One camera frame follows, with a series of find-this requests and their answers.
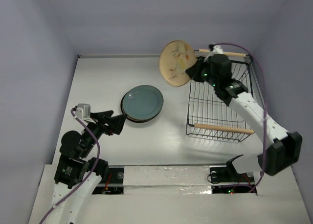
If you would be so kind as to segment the brown rimmed cream plate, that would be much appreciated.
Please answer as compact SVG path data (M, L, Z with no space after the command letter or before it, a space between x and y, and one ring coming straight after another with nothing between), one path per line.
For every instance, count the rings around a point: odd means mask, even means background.
M122 112L123 114L126 114L125 111L124 111L124 109L123 109L123 106L122 106L122 105L120 105L120 109L121 109L121 112ZM129 121L131 121L131 122L134 122L134 123L146 123L146 122L149 122L149 121L153 120L153 119L156 118L157 116L158 116L158 114L157 114L156 116L154 116L154 117L152 117L152 118L149 118L149 119L146 119L146 120L136 120L136 119L133 119L133 118L127 116L127 119L128 119Z

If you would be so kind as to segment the beige wooden plate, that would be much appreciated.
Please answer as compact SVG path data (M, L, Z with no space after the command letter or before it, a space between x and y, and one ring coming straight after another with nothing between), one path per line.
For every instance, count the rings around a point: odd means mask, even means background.
M186 70L197 62L191 46L185 41L170 42L161 52L159 70L163 79L174 87L180 87L189 82Z

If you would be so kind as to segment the teal glazed plate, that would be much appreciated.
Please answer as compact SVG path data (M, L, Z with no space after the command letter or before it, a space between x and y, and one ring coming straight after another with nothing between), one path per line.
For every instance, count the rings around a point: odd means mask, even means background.
M150 85L140 85L129 90L121 104L129 117L136 120L146 120L159 114L164 98L159 89Z

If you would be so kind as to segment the black wire dish rack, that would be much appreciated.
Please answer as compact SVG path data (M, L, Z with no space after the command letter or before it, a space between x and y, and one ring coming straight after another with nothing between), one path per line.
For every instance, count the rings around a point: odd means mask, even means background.
M255 136L255 130L215 95L207 82L190 81L186 119L188 136L230 142L241 142Z

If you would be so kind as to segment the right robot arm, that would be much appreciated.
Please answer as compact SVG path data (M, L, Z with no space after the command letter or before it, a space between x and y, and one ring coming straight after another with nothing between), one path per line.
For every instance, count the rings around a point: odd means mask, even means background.
M226 163L225 175L238 180L244 172L274 176L299 160L303 138L289 132L268 115L253 98L248 88L232 77L232 61L226 55L199 57L185 72L196 82L209 83L215 95L237 113L262 142L261 152L242 154Z

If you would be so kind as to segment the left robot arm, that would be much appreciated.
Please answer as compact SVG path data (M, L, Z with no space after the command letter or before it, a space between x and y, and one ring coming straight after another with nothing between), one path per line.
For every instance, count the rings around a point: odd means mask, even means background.
M61 138L51 207L42 224L81 222L94 189L109 175L108 162L100 158L99 138L119 135L127 119L126 114L114 115L112 110L91 112L89 104L78 104L70 113L84 129L68 131Z

